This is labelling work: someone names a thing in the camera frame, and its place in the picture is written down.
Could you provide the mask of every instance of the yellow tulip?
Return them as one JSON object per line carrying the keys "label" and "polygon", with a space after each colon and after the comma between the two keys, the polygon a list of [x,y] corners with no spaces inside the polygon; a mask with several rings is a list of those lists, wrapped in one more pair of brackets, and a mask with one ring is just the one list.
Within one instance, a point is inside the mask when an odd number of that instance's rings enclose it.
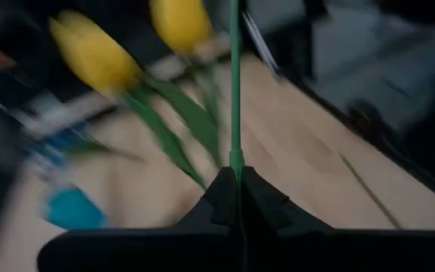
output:
{"label": "yellow tulip", "polygon": [[151,0],[150,9],[157,34],[174,52],[190,54],[211,35],[201,0]]}
{"label": "yellow tulip", "polygon": [[137,84],[142,71],[132,56],[100,27],[74,11],[50,19],[50,31],[63,59],[96,91],[122,91]]}

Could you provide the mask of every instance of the wooden surface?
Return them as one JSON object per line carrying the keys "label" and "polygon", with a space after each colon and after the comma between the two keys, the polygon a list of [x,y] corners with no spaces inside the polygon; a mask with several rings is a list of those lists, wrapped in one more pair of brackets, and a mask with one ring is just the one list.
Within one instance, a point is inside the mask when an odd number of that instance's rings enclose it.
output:
{"label": "wooden surface", "polygon": [[[217,77],[223,92],[223,156],[230,145],[230,65]],[[190,83],[182,84],[191,95]],[[210,183],[217,169],[163,101],[159,112],[179,134],[195,167]],[[112,226],[166,227],[182,218],[203,194],[172,165],[134,115],[120,113],[92,133],[145,159],[91,156],[72,166],[72,179],[109,215]],[[252,56],[242,59],[242,142],[247,165],[291,200],[333,227],[392,229],[393,225],[344,164],[346,157],[401,227],[435,229],[435,194],[348,131],[290,83],[275,82]],[[46,186],[31,162],[22,168],[0,228],[0,272],[34,271],[41,246],[63,230],[39,216]]]}

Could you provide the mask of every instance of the green rod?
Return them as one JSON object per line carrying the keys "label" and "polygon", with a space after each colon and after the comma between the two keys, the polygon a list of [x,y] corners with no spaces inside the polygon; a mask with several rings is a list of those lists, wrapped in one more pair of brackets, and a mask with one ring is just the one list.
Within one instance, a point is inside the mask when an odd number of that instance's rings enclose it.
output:
{"label": "green rod", "polygon": [[231,151],[230,166],[238,183],[241,182],[241,171],[245,160],[241,150],[241,63],[239,33],[239,0],[231,1],[231,69],[232,69],[232,92],[231,92]]}

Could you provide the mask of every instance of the blue object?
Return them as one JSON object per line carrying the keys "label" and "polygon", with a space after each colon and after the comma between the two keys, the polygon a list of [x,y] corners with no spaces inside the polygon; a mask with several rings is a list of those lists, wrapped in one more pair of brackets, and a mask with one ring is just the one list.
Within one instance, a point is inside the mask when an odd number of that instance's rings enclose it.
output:
{"label": "blue object", "polygon": [[46,220],[66,230],[104,227],[105,214],[77,187],[59,191],[48,201]]}

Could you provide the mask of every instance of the green stem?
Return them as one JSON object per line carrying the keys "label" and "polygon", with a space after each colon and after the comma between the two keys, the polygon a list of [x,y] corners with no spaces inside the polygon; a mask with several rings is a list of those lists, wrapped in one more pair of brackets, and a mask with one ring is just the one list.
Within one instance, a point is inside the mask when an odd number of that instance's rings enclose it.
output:
{"label": "green stem", "polygon": [[241,184],[241,171],[245,160],[241,150],[241,78],[240,78],[240,39],[239,0],[231,1],[231,65],[232,65],[232,100],[231,100],[231,151],[230,166],[234,170],[238,188]]}

